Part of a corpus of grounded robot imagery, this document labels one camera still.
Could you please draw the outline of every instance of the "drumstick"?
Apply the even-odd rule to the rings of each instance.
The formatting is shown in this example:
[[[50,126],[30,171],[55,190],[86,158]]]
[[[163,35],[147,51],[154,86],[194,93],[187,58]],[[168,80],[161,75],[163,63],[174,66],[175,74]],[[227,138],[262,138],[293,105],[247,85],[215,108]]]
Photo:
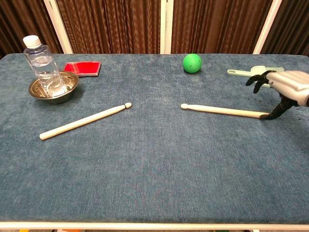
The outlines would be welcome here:
[[[261,116],[269,115],[269,113],[264,113],[264,112],[226,109],[226,108],[204,106],[204,105],[181,104],[181,108],[184,110],[190,109],[190,110],[197,110],[197,111],[210,112],[210,113],[237,115],[237,116],[255,117],[255,118],[261,118]]]
[[[104,111],[97,113],[95,115],[91,115],[91,116],[85,117],[83,119],[77,120],[75,122],[69,123],[67,125],[58,127],[56,129],[44,132],[44,133],[40,134],[40,139],[42,139],[42,140],[49,139],[53,136],[59,135],[59,134],[64,133],[66,131],[70,131],[70,130],[75,129],[77,127],[88,124],[90,122],[93,122],[93,121],[99,120],[101,118],[107,117],[109,115],[118,113],[119,111],[122,111],[124,109],[128,109],[131,106],[132,106],[131,103],[126,103],[124,105],[120,105],[120,106],[116,106],[116,107],[113,107],[113,108],[108,109],[108,110],[104,110]]]

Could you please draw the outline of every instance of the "stainless steel bowl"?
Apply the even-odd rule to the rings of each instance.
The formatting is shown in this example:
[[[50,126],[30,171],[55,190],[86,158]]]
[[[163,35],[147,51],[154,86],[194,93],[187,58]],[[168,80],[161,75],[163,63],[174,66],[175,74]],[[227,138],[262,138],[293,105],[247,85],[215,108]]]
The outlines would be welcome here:
[[[30,95],[36,99],[44,100],[51,104],[60,104],[66,102],[72,97],[72,94],[78,85],[79,78],[72,72],[61,71],[60,75],[62,76],[62,80],[68,90],[65,94],[59,95],[55,98],[47,97],[40,85],[39,80],[36,79],[29,86]]]

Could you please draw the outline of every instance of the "robotic hand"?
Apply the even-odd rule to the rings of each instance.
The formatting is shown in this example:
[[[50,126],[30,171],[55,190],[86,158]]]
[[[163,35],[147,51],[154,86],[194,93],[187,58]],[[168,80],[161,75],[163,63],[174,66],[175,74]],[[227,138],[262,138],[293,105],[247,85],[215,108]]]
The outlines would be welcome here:
[[[262,84],[270,84],[279,92],[281,102],[263,119],[273,120],[280,117],[292,106],[309,106],[309,74],[302,71],[267,71],[262,75],[250,77],[246,86],[256,81],[253,92],[257,93]]]

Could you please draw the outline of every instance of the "red wallet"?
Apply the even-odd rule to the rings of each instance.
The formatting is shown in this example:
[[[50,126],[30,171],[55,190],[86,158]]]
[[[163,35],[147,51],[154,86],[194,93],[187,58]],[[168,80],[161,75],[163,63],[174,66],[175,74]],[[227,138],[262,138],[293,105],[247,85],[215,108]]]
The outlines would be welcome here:
[[[83,61],[66,63],[63,70],[78,76],[98,76],[101,63],[98,61]]]

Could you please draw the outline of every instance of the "bottle cap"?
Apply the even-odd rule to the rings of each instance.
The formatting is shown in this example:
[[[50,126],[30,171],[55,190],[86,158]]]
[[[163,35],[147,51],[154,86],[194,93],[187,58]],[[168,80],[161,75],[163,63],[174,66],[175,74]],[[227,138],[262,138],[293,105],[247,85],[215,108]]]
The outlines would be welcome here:
[[[41,46],[41,41],[38,36],[36,35],[29,35],[23,38],[24,44],[26,45],[27,48],[37,48]]]

